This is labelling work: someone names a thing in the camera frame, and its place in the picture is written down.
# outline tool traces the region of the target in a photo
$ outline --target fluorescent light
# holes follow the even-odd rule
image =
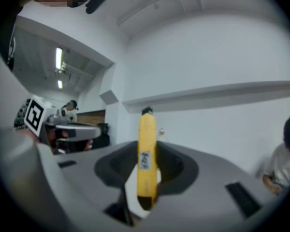
[[[62,49],[60,47],[57,47],[56,49],[56,68],[58,70],[61,69],[62,64]]]
[[[62,89],[62,81],[58,80],[58,87]]]

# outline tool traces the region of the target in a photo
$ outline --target black slot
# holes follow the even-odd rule
[[[225,186],[229,194],[236,202],[245,218],[252,216],[261,206],[257,201],[248,193],[248,191],[239,182],[228,184]]]
[[[64,162],[59,162],[58,165],[60,168],[67,168],[76,164],[76,161],[68,160]]]

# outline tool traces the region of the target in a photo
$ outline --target white ceiling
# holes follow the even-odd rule
[[[32,74],[44,79],[44,84],[49,83],[50,86],[55,86],[57,89],[57,78],[55,75],[57,47],[63,49],[62,60],[77,69],[95,75],[101,68],[104,68],[92,59],[88,59],[65,46],[34,35],[24,29],[16,27],[14,34],[16,50],[13,72],[16,76]],[[71,74],[69,81],[64,82],[64,89],[80,92],[88,83],[88,80]]]
[[[129,38],[166,19],[210,10],[240,10],[288,24],[272,0],[108,0],[100,10]]]

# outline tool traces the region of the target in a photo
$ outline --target wooden panel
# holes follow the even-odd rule
[[[105,110],[77,114],[77,122],[98,125],[105,122]]]

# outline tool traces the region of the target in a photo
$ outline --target person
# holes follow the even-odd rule
[[[290,117],[283,135],[284,143],[275,149],[262,178],[265,187],[276,196],[290,187]]]
[[[69,122],[77,122],[76,110],[78,110],[77,102],[72,100],[62,107],[61,115],[67,116]]]

